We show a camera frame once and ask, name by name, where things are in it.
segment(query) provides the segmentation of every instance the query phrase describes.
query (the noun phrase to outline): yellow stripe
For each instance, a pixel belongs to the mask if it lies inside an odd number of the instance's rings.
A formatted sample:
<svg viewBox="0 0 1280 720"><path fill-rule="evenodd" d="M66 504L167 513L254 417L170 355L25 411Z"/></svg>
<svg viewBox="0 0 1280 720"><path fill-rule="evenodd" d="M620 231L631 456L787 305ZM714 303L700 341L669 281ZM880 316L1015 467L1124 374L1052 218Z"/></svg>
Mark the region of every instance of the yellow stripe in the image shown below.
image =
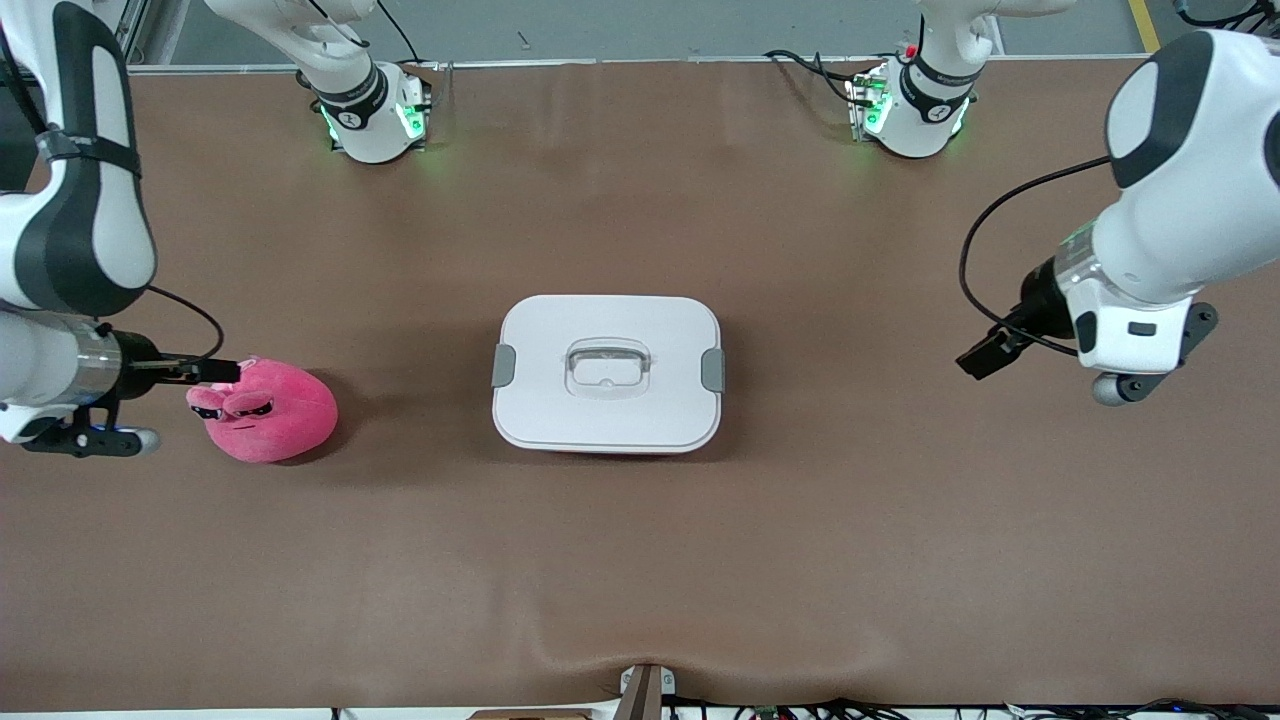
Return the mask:
<svg viewBox="0 0 1280 720"><path fill-rule="evenodd" d="M1147 0L1129 0L1129 12L1133 13L1133 22L1138 26L1138 37L1142 38L1143 50L1147 53L1160 50L1160 36L1156 35L1156 26L1151 22Z"/></svg>

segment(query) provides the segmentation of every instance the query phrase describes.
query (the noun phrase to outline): brown tabletop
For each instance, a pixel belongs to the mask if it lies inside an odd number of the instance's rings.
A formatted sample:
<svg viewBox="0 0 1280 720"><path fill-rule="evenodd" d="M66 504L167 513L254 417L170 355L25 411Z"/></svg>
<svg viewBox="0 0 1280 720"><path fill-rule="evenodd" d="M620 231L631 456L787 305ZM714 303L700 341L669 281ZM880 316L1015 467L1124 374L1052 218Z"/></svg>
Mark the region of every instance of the brown tabletop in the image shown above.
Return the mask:
<svg viewBox="0 0 1280 720"><path fill-rule="evenodd" d="M1221 325L1139 406L1047 352L952 363L987 329L965 228L1098 155L1133 64L996 63L923 161L794 65L458 70L385 167L330 154L289 76L134 78L156 283L343 421L242 465L160 388L124 415L154 456L0 448L0 708L562 703L636 661L742 703L1280 701L1276 272L1204 292ZM1007 307L1115 196L1101 169L1007 206L974 287ZM502 441L502 316L572 292L719 315L710 445ZM209 342L163 300L113 320Z"/></svg>

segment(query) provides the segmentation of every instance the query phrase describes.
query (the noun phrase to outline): plush toy face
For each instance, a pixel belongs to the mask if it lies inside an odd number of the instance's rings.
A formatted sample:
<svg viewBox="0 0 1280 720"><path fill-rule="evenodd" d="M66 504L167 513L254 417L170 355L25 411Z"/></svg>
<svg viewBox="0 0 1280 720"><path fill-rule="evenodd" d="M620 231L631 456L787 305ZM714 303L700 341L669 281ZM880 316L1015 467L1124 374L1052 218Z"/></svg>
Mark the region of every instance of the plush toy face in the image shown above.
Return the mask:
<svg viewBox="0 0 1280 720"><path fill-rule="evenodd" d="M238 383L187 391L187 404L224 452L246 462L276 462L333 434L338 405L315 375L264 357L239 365Z"/></svg>

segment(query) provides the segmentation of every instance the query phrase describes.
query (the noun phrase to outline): pink ball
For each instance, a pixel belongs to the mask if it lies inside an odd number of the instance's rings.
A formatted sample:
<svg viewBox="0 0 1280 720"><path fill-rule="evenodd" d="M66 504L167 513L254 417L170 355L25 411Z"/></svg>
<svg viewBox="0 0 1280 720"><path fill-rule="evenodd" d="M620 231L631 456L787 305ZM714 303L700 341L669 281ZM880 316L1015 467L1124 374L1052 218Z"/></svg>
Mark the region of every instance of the pink ball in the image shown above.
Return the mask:
<svg viewBox="0 0 1280 720"><path fill-rule="evenodd" d="M244 462L278 462L329 439L338 427L338 404L319 378L265 357L239 366L238 383L187 391L187 405L223 452Z"/></svg>

